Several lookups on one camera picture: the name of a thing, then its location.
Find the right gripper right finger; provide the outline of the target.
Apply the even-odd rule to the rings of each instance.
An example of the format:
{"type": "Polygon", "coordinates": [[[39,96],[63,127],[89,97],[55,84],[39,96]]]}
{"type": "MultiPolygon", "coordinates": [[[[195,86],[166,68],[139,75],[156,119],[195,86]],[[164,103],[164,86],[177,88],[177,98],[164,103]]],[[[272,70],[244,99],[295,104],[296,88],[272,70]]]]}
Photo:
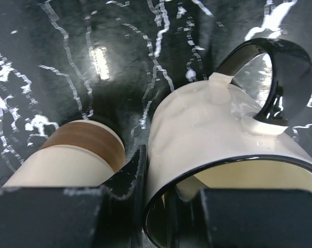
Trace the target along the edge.
{"type": "Polygon", "coordinates": [[[168,194],[168,246],[312,247],[312,193],[184,180],[168,194]]]}

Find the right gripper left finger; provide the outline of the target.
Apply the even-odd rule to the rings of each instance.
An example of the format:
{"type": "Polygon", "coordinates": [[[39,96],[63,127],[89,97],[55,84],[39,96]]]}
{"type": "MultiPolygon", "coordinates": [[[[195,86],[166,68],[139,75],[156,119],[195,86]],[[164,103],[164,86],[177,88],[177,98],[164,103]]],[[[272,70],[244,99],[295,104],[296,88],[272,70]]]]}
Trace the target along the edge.
{"type": "Polygon", "coordinates": [[[146,146],[98,187],[0,189],[0,247],[141,247],[146,146]]]}

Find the cream cup with wood band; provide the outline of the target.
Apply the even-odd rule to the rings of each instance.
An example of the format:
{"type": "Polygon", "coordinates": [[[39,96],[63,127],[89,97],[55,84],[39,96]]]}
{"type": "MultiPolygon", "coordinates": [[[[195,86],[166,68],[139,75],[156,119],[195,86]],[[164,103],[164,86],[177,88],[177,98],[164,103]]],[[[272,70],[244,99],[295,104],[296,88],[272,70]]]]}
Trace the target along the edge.
{"type": "Polygon", "coordinates": [[[126,163],[121,138],[94,120],[59,127],[4,187],[96,187],[126,163]]]}

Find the cream ribbed mug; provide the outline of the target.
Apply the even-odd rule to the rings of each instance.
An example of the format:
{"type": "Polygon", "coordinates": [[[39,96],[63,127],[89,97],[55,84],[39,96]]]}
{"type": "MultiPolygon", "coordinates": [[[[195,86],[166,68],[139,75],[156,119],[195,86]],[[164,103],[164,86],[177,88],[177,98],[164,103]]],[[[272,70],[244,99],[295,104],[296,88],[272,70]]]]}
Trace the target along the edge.
{"type": "Polygon", "coordinates": [[[312,193],[312,158],[286,134],[312,93],[312,62],[298,44],[256,38],[207,80],[170,93],[148,139],[144,232],[168,246],[168,194],[184,180],[212,189],[312,193]]]}

